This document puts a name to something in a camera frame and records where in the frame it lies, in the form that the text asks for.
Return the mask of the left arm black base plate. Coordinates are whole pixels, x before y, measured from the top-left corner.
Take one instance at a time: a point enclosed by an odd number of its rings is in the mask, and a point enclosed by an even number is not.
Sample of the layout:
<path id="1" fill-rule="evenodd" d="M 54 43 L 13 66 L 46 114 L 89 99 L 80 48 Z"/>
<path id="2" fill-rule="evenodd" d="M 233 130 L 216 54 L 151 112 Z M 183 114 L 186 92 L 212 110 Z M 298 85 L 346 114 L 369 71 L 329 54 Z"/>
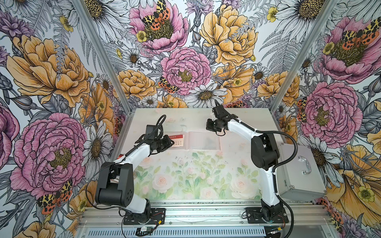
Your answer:
<path id="1" fill-rule="evenodd" d="M 151 208 L 142 214 L 132 213 L 123 218 L 124 225 L 163 225 L 165 223 L 166 209 Z"/>

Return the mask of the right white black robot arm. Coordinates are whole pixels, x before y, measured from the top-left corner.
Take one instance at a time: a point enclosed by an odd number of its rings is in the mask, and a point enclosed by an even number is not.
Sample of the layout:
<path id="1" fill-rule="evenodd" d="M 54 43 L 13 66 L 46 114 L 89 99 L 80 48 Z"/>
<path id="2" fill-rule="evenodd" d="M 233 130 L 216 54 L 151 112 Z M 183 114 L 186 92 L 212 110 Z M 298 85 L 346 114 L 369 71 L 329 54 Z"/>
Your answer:
<path id="1" fill-rule="evenodd" d="M 273 171 L 280 157 L 273 134 L 252 128 L 237 116 L 230 114 L 222 105 L 212 108 L 215 119 L 208 119 L 206 129 L 215 133 L 230 131 L 251 143 L 251 161 L 259 168 L 262 199 L 261 214 L 266 222 L 272 222 L 282 213 L 283 205 L 278 198 L 276 175 Z"/>

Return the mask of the pink elephant photo album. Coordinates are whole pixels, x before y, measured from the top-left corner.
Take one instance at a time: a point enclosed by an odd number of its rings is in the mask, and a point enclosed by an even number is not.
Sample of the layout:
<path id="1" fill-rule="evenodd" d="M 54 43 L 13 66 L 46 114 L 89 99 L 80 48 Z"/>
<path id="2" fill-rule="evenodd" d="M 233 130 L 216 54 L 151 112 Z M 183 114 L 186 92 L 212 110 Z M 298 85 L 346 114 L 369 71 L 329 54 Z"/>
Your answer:
<path id="1" fill-rule="evenodd" d="M 183 134 L 185 136 L 184 147 L 170 147 L 169 150 L 208 150 L 219 151 L 221 149 L 220 139 L 211 132 L 166 132 L 166 135 Z"/>

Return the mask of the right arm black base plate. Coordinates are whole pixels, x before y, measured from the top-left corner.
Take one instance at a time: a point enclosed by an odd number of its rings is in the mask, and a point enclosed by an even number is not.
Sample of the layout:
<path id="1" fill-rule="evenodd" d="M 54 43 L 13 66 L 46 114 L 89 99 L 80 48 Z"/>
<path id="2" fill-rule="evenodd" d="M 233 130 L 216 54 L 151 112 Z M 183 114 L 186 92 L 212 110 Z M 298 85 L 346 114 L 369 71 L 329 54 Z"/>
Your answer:
<path id="1" fill-rule="evenodd" d="M 276 211 L 274 214 L 270 214 L 270 212 L 264 211 L 264 208 L 247 207 L 245 208 L 244 215 L 249 224 L 289 223 L 289 219 L 284 208 L 281 208 L 280 211 Z"/>

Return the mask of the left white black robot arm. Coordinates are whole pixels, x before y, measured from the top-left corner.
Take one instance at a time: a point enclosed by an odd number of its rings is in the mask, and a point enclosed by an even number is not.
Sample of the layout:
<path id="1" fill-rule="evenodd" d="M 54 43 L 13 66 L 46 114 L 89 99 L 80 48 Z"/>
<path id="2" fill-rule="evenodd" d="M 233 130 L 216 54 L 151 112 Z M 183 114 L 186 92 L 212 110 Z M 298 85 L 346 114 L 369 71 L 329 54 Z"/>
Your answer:
<path id="1" fill-rule="evenodd" d="M 133 221 L 147 223 L 151 219 L 151 205 L 148 199 L 135 194 L 134 170 L 154 152 L 161 153 L 173 145 L 174 141 L 164 134 L 162 125 L 148 125 L 129 152 L 102 165 L 95 192 L 96 204 L 119 207 Z"/>

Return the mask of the red and pink card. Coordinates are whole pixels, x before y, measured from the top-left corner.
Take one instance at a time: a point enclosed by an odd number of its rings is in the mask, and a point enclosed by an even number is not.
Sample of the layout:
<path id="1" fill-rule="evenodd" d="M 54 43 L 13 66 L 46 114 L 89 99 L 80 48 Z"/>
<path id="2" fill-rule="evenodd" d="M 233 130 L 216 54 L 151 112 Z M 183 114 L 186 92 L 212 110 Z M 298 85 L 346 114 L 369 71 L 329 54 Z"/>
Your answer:
<path id="1" fill-rule="evenodd" d="M 184 147 L 185 136 L 183 134 L 170 135 L 169 138 L 174 142 L 173 147 Z"/>

